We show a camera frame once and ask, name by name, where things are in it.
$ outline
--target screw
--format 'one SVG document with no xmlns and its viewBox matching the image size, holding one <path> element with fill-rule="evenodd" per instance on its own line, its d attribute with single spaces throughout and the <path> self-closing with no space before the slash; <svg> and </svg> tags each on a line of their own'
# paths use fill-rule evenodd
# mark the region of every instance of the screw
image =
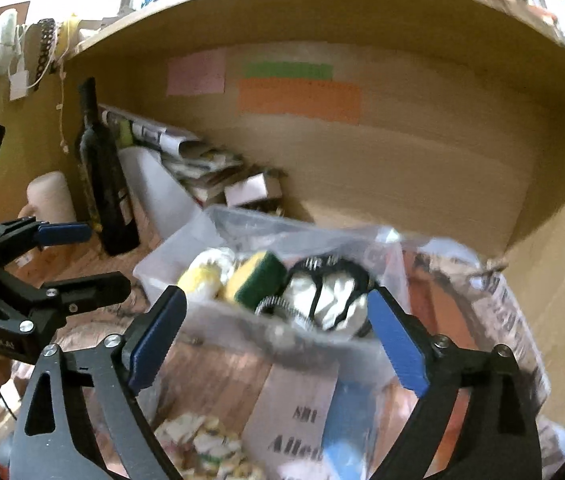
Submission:
<svg viewBox="0 0 565 480">
<path fill-rule="evenodd" d="M 112 335 L 108 335 L 107 337 L 104 338 L 104 345 L 107 348 L 114 348 L 115 346 L 118 346 L 121 341 L 122 341 L 122 338 L 120 337 L 120 335 L 112 334 Z"/>
<path fill-rule="evenodd" d="M 45 346 L 45 348 L 42 349 L 42 355 L 44 355 L 45 357 L 51 357 L 57 351 L 58 351 L 58 345 L 54 345 L 54 344 L 47 345 Z"/>
<path fill-rule="evenodd" d="M 441 349 L 447 348 L 450 342 L 451 342 L 450 339 L 446 335 L 437 334 L 434 336 L 434 346 L 436 348 L 441 348 Z"/>
<path fill-rule="evenodd" d="M 25 319 L 20 324 L 20 332 L 31 332 L 33 329 L 34 329 L 34 322 L 29 319 Z"/>
<path fill-rule="evenodd" d="M 512 349 L 509 348 L 509 346 L 502 344 L 496 345 L 496 352 L 498 352 L 498 355 L 501 357 L 511 357 L 512 355 Z"/>
</svg>

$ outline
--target pink sticky note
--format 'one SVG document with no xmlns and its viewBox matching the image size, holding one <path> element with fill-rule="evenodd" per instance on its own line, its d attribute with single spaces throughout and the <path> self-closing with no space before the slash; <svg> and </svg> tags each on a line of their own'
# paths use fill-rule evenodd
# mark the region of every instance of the pink sticky note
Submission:
<svg viewBox="0 0 565 480">
<path fill-rule="evenodd" d="M 225 91 L 226 49 L 216 48 L 167 63 L 167 95 L 222 94 Z"/>
</svg>

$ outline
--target dark glass bottle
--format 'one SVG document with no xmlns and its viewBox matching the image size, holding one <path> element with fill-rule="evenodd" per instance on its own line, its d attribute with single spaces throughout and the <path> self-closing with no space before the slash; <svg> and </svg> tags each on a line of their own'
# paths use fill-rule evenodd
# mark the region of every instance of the dark glass bottle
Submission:
<svg viewBox="0 0 565 480">
<path fill-rule="evenodd" d="M 114 136 L 99 118 L 96 80 L 90 77 L 78 90 L 85 120 L 76 141 L 80 176 L 93 228 L 104 250 L 115 256 L 138 247 L 138 228 Z"/>
</svg>

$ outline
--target wooden shelf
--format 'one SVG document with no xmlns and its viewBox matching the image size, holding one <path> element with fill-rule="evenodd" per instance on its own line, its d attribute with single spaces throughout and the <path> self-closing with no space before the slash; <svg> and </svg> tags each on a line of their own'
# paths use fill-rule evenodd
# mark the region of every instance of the wooden shelf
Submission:
<svg viewBox="0 0 565 480">
<path fill-rule="evenodd" d="M 72 57 L 274 41 L 378 46 L 458 63 L 538 102 L 564 105 L 565 43 L 525 7 L 506 0 L 159 0 L 83 41 Z"/>
</svg>

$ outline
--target green paper strip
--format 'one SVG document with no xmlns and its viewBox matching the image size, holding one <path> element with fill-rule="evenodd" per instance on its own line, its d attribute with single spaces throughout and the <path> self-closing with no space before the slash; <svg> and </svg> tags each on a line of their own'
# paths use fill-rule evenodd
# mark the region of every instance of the green paper strip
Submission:
<svg viewBox="0 0 565 480">
<path fill-rule="evenodd" d="M 263 61 L 247 63 L 245 78 L 284 77 L 289 79 L 314 79 L 331 81 L 334 67 L 328 64 L 304 63 L 294 61 Z"/>
</svg>

